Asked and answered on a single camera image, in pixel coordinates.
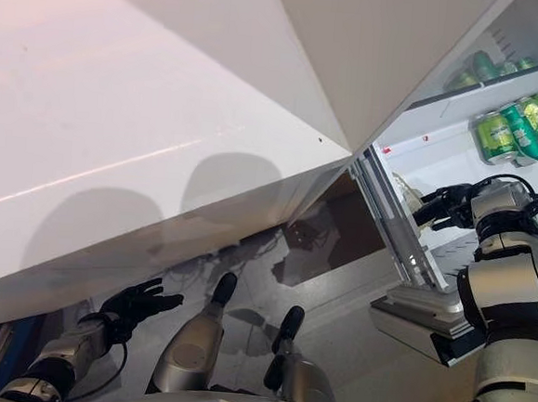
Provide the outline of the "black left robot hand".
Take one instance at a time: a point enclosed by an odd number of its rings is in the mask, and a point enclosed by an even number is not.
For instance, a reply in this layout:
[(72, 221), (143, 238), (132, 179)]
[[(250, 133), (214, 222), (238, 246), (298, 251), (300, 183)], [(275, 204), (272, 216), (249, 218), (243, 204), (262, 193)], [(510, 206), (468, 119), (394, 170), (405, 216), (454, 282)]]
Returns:
[(163, 295), (162, 283), (162, 279), (156, 278), (125, 288), (104, 301), (99, 311), (82, 317), (80, 323), (98, 320), (107, 345), (126, 344), (144, 319), (183, 304), (183, 294)]

